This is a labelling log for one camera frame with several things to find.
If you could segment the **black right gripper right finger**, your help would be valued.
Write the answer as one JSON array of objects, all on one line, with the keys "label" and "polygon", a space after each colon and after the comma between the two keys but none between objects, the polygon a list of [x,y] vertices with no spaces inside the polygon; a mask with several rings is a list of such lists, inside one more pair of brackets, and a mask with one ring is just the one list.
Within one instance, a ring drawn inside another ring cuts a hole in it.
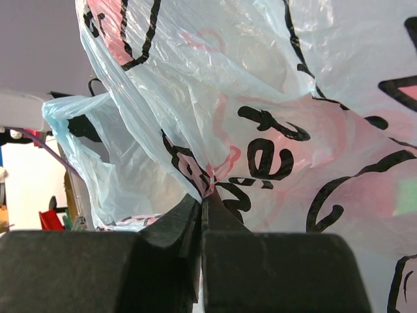
[{"label": "black right gripper right finger", "polygon": [[338,235],[254,233],[218,194],[202,203],[206,312],[370,312],[352,250]]}]

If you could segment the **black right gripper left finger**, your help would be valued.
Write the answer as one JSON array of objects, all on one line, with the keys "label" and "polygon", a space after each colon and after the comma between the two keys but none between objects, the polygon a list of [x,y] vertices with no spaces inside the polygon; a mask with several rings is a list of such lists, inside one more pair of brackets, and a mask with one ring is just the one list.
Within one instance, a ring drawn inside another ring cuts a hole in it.
[{"label": "black right gripper left finger", "polygon": [[1,311],[191,312],[200,242],[190,196],[137,233],[12,231],[1,238]]}]

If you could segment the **blue printed plastic bag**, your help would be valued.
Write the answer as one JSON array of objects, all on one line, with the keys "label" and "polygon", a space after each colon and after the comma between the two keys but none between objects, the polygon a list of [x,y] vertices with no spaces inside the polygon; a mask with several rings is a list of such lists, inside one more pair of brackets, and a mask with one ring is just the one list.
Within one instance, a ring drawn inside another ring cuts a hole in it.
[{"label": "blue printed plastic bag", "polygon": [[252,231],[335,233],[374,312],[416,311],[415,1],[77,1],[106,92],[42,114],[98,231],[218,193]]}]

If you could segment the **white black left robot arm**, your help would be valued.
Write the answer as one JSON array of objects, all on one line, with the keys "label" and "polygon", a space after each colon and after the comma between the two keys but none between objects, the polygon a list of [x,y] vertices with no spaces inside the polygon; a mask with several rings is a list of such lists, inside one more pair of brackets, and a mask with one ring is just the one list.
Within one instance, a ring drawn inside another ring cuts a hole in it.
[{"label": "white black left robot arm", "polygon": [[1,126],[39,132],[50,131],[49,124],[42,116],[42,106],[52,99],[53,97],[47,93],[31,94],[1,90]]}]

